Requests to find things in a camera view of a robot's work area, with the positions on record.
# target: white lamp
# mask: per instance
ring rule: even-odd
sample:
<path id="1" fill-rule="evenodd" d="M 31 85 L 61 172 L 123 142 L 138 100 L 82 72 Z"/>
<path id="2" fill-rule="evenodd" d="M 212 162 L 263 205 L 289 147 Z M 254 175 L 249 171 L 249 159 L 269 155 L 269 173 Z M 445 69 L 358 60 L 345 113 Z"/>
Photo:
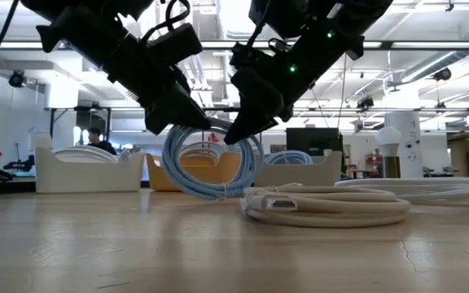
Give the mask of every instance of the white lamp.
<path id="1" fill-rule="evenodd" d="M 393 127 L 384 127 L 375 135 L 375 141 L 383 157 L 397 157 L 401 133 Z"/>

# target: coiled blue cable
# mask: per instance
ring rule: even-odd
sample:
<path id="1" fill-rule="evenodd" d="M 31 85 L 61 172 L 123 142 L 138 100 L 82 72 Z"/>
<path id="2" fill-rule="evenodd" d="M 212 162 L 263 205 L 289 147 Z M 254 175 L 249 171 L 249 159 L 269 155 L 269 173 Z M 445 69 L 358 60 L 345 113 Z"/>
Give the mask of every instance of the coiled blue cable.
<path id="1" fill-rule="evenodd" d="M 303 151 L 279 151 L 265 158 L 267 164 L 313 164 L 313 158 Z"/>
<path id="2" fill-rule="evenodd" d="M 226 134 L 231 123 L 228 121 L 209 118 L 212 128 L 209 131 Z M 169 180 L 180 190 L 189 195 L 195 195 L 201 199 L 219 200 L 229 198 L 243 197 L 243 190 L 254 182 L 256 172 L 260 167 L 261 158 L 263 157 L 263 149 L 260 142 L 251 136 L 238 142 L 240 145 L 242 160 L 240 169 L 233 181 L 226 184 L 210 184 L 198 181 L 191 176 L 178 163 L 178 155 L 184 141 L 193 133 L 202 130 L 189 127 L 177 126 L 171 128 L 168 133 L 166 142 L 164 143 L 164 151 L 162 153 L 162 167 Z M 249 140 L 256 144 L 259 155 L 255 154 Z"/>

